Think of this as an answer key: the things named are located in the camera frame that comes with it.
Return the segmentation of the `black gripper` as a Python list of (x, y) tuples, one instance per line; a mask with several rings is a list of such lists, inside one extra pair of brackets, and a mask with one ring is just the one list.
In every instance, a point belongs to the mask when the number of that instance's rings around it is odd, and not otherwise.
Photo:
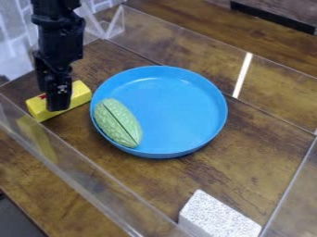
[(85, 20), (75, 13), (80, 0), (30, 0), (30, 21), (38, 27), (38, 55), (34, 55), (34, 70), (38, 89), (45, 92), (46, 109), (67, 110), (72, 96), (71, 64), (83, 58), (83, 35)]

